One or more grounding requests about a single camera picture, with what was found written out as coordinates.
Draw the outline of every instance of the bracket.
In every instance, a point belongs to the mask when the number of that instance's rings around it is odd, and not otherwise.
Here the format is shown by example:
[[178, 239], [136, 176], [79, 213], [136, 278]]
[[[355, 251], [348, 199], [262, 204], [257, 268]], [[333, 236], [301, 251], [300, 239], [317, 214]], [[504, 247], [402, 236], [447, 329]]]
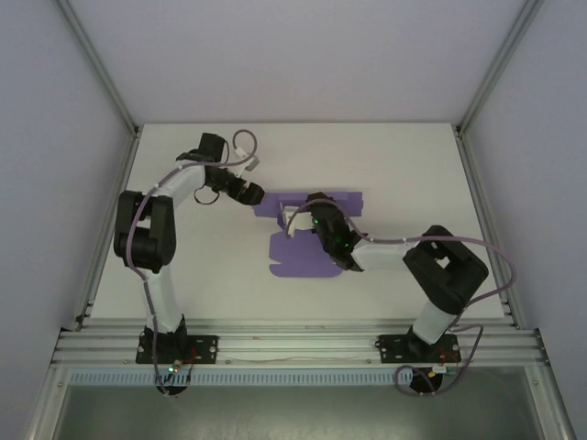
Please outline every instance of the bracket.
[[417, 355], [409, 347], [409, 336], [380, 335], [375, 342], [382, 364], [445, 364], [461, 362], [459, 341], [455, 335], [444, 334], [430, 349]]
[[[216, 354], [218, 352], [218, 336], [213, 335], [188, 335], [186, 340], [187, 349], [186, 359], [177, 359], [176, 351], [165, 350], [165, 346], [157, 344], [157, 361], [160, 364], [172, 364], [176, 360], [181, 360], [183, 364], [205, 364], [213, 365], [216, 363]], [[135, 361], [140, 365], [152, 365], [153, 356], [151, 354], [151, 340], [144, 333], [138, 338], [137, 357]], [[192, 361], [193, 350], [195, 352], [194, 361]]]

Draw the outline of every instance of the white wall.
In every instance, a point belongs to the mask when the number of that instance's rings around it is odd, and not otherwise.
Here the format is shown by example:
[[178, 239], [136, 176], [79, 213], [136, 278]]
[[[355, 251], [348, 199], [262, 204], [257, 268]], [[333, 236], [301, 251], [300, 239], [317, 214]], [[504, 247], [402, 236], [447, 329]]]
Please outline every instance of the white wall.
[[451, 121], [524, 0], [72, 0], [147, 122]]
[[579, 438], [587, 375], [587, 2], [546, 2], [471, 131]]
[[0, 437], [73, 318], [127, 133], [48, 0], [0, 14]]

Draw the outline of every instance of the purple mat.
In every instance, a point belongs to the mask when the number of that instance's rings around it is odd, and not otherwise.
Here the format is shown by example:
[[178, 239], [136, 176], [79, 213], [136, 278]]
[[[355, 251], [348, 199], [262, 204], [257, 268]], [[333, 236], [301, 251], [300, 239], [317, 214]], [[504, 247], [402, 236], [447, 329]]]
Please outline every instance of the purple mat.
[[[340, 203], [353, 217], [362, 213], [362, 192], [325, 192]], [[257, 217], [275, 218], [284, 229], [280, 204], [283, 206], [300, 206], [305, 202], [308, 192], [276, 192], [266, 194], [262, 204], [253, 206]], [[295, 231], [292, 238], [286, 238], [284, 232], [271, 236], [269, 258], [277, 261], [269, 270], [276, 277], [282, 278], [332, 278], [340, 275], [342, 269], [330, 259], [322, 249], [320, 239], [312, 231]]]

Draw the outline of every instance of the white robotic arm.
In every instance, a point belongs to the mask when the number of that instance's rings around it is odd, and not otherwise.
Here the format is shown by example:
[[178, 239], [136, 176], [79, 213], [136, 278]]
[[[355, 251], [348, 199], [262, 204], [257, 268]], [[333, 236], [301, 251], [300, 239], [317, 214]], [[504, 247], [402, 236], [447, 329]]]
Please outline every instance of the white robotic arm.
[[[435, 345], [464, 311], [472, 295], [487, 278], [485, 264], [457, 241], [383, 244], [363, 240], [350, 230], [344, 215], [321, 192], [310, 194], [308, 212], [296, 206], [282, 209], [287, 234], [295, 229], [314, 230], [323, 249], [344, 270], [401, 270], [407, 268], [424, 290], [428, 301], [408, 332], [415, 355], [433, 351]], [[451, 236], [442, 226], [431, 226], [425, 236]]]
[[[178, 166], [194, 164], [192, 160], [219, 161], [225, 140], [217, 135], [203, 134], [199, 149], [183, 153]], [[243, 160], [248, 156], [242, 148], [235, 153]], [[175, 251], [175, 225], [173, 212], [194, 191], [204, 186], [219, 193], [227, 193], [242, 204], [258, 204], [264, 191], [258, 185], [240, 179], [244, 171], [252, 171], [259, 161], [255, 156], [231, 171], [220, 167], [190, 166], [176, 173], [150, 197], [145, 218], [133, 238], [131, 255], [135, 265], [144, 274], [153, 308], [157, 312], [158, 333], [174, 334], [182, 325], [183, 315], [175, 298], [172, 283], [171, 261]], [[118, 201], [115, 231], [115, 252], [126, 262], [128, 230], [136, 209], [145, 192], [123, 192]], [[146, 327], [153, 331], [153, 320], [145, 295], [141, 295], [148, 316]]]

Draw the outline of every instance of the wire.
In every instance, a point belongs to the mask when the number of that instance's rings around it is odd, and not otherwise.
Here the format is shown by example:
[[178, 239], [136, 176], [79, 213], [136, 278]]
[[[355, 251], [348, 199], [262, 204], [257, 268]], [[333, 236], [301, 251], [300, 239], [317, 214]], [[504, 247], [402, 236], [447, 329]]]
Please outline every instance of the wire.
[[268, 364], [271, 362], [286, 362], [288, 360], [352, 360], [357, 359], [359, 356], [353, 357], [313, 357], [313, 356], [291, 356], [291, 357], [278, 357], [276, 359], [238, 359], [235, 357], [222, 356], [225, 360], [234, 360], [235, 362], [249, 362], [251, 364]]
[[195, 352], [195, 348], [192, 347], [192, 365], [190, 365], [190, 369], [187, 372], [187, 383], [190, 384], [192, 383], [192, 370], [194, 369], [194, 364], [195, 364], [195, 358], [197, 357], [197, 353]]
[[194, 200], [197, 204], [202, 204], [203, 206], [210, 206], [211, 204], [215, 204], [216, 201], [220, 198], [220, 192], [216, 193], [216, 197], [214, 198], [214, 200], [212, 202], [202, 202], [200, 201], [200, 199], [198, 199], [198, 196], [196, 195], [196, 193], [198, 191], [200, 191], [202, 188], [198, 188], [197, 190], [194, 190]]
[[[515, 269], [514, 262], [507, 255], [505, 255], [505, 253], [497, 246], [495, 246], [491, 243], [488, 243], [486, 241], [479, 240], [477, 238], [469, 238], [466, 236], [411, 236], [408, 238], [393, 238], [393, 239], [373, 238], [373, 237], [367, 236], [360, 231], [360, 229], [357, 227], [355, 222], [353, 222], [352, 218], [350, 218], [349, 213], [347, 213], [347, 211], [345, 210], [345, 208], [343, 206], [341, 206], [339, 203], [332, 201], [332, 200], [329, 200], [329, 199], [314, 199], [310, 202], [303, 203], [295, 211], [293, 211], [292, 216], [290, 217], [289, 221], [287, 222], [287, 225], [284, 228], [284, 232], [285, 232], [286, 237], [291, 238], [291, 236], [287, 233], [287, 231], [290, 230], [290, 226], [292, 225], [292, 222], [294, 221], [295, 217], [299, 213], [301, 213], [305, 208], [307, 208], [308, 206], [310, 206], [312, 204], [331, 204], [333, 206], [336, 206], [337, 209], [340, 210], [340, 212], [344, 215], [345, 219], [349, 222], [350, 227], [352, 227], [352, 229], [355, 231], [355, 233], [357, 233], [357, 235], [361, 239], [369, 241], [371, 243], [383, 244], [383, 245], [402, 245], [405, 243], [419, 243], [419, 242], [423, 242], [423, 241], [445, 241], [445, 242], [457, 241], [457, 242], [462, 242], [462, 243], [472, 243], [473, 245], [483, 246], [485, 248], [492, 250], [493, 252], [495, 252], [497, 255], [499, 255], [502, 259], [504, 259], [507, 262], [509, 269], [510, 269], [510, 280], [506, 284], [504, 284], [503, 286], [500, 286], [492, 291], [488, 291], [487, 293], [484, 293], [483, 295], [479, 295], [477, 298], [470, 300], [467, 303], [467, 305], [465, 306], [465, 308], [463, 309], [463, 311], [460, 313], [460, 315], [457, 316], [449, 326], [449, 331], [452, 333], [460, 333], [460, 332], [464, 332], [467, 330], [471, 330], [472, 328], [479, 328], [479, 334], [477, 335], [477, 338], [475, 339], [475, 343], [473, 344], [473, 346], [471, 348], [471, 353], [469, 354], [469, 358], [465, 362], [465, 365], [460, 369], [458, 376], [450, 383], [450, 385], [447, 386], [447, 388], [445, 388], [443, 390], [439, 390], [439, 391], [434, 391], [434, 388], [432, 387], [432, 383], [430, 382], [430, 380], [428, 379], [428, 377], [424, 373], [424, 371], [422, 371], [418, 368], [414, 368], [409, 365], [400, 366], [395, 371], [395, 374], [394, 374], [393, 383], [395, 385], [395, 388], [397, 390], [399, 390], [402, 394], [406, 394], [409, 396], [421, 396], [421, 395], [434, 396], [434, 395], [442, 394], [446, 391], [452, 390], [462, 380], [462, 378], [467, 373], [467, 370], [469, 369], [469, 365], [472, 362], [473, 355], [477, 351], [477, 347], [479, 346], [479, 341], [481, 340], [481, 337], [483, 335], [483, 325], [472, 324], [472, 325], [467, 325], [464, 327], [457, 327], [456, 326], [457, 322], [459, 321], [460, 317], [465, 312], [465, 310], [467, 310], [473, 304], [478, 303], [479, 301], [482, 301], [486, 298], [497, 295], [503, 291], [506, 291], [510, 287], [512, 287], [512, 285], [514, 284], [514, 282], [517, 278], [517, 270]], [[430, 389], [432, 390], [432, 392], [430, 394], [421, 394], [421, 393], [410, 392], [410, 391], [406, 391], [406, 390], [402, 389], [399, 386], [397, 380], [399, 378], [399, 374], [405, 369], [411, 369], [411, 370], [415, 371], [419, 376], [422, 376], [425, 379], [425, 381], [427, 382], [427, 384], [430, 387]]]
[[[227, 158], [224, 159], [223, 164], [226, 166], [228, 160], [230, 159], [230, 146], [228, 145], [228, 142], [225, 141], [225, 145], [227, 146]], [[210, 206], [211, 204], [215, 204], [218, 199], [220, 198], [220, 192], [216, 193], [216, 197], [212, 202], [202, 202], [200, 199], [198, 199], [198, 196], [196, 195], [198, 191], [200, 191], [202, 188], [205, 187], [205, 184], [202, 185], [200, 188], [198, 188], [197, 190], [194, 190], [194, 200], [197, 204], [201, 204], [203, 206]]]
[[442, 365], [444, 365], [444, 364], [447, 363], [447, 356], [448, 356], [448, 357], [452, 358], [452, 360], [454, 361], [454, 363], [456, 365], [455, 366], [455, 369], [456, 369], [455, 372], [458, 372], [459, 371], [459, 360], [457, 359], [457, 357], [455, 355], [453, 355], [450, 352], [446, 352], [444, 350], [444, 348], [442, 348], [442, 347], [440, 348], [440, 355], [442, 356]]
[[163, 178], [145, 194], [145, 196], [143, 197], [143, 200], [138, 205], [137, 212], [135, 213], [135, 217], [133, 218], [132, 223], [130, 224], [130, 229], [128, 230], [126, 260], [127, 260], [128, 267], [132, 271], [134, 271], [137, 275], [139, 275], [141, 280], [143, 281], [143, 288], [145, 290], [145, 298], [147, 299], [147, 305], [149, 307], [149, 312], [150, 312], [151, 319], [153, 322], [153, 344], [152, 344], [152, 350], [151, 350], [151, 354], [153, 356], [153, 368], [155, 370], [155, 378], [159, 382], [161, 390], [163, 391], [163, 394], [165, 394], [165, 395], [167, 395], [168, 392], [167, 392], [167, 389], [165, 388], [165, 385], [163, 384], [163, 379], [161, 377], [161, 373], [159, 372], [159, 365], [158, 365], [158, 359], [157, 359], [157, 333], [159, 331], [159, 326], [157, 324], [157, 313], [155, 311], [155, 306], [153, 305], [153, 299], [150, 294], [148, 278], [144, 274], [144, 272], [142, 272], [141, 270], [139, 270], [137, 268], [137, 266], [135, 266], [135, 263], [132, 260], [132, 255], [131, 255], [132, 240], [135, 237], [135, 232], [137, 231], [138, 221], [140, 220], [140, 217], [141, 217], [143, 211], [145, 210], [145, 207], [147, 206], [147, 202], [149, 201], [149, 198], [152, 197], [153, 194], [155, 194], [162, 185], [167, 183], [177, 173], [181, 172], [182, 170], [186, 170], [186, 169], [192, 168], [192, 167], [202, 167], [202, 166], [206, 166], [206, 167], [223, 167], [223, 166], [236, 167], [238, 165], [241, 165], [241, 164], [249, 161], [251, 158], [253, 158], [255, 156], [255, 153], [257, 152], [257, 146], [258, 146], [257, 137], [254, 135], [254, 133], [252, 131], [247, 130], [245, 128], [241, 128], [240, 130], [237, 130], [235, 132], [235, 134], [232, 136], [232, 145], [233, 145], [234, 149], [236, 148], [237, 136], [240, 133], [246, 133], [249, 136], [251, 136], [253, 139], [253, 150], [250, 152], [250, 154], [245, 159], [241, 159], [236, 162], [230, 162], [230, 163], [194, 162], [194, 163], [188, 163], [185, 165], [180, 165], [179, 167], [171, 170], [169, 173], [167, 173], [165, 176], [163, 176]]

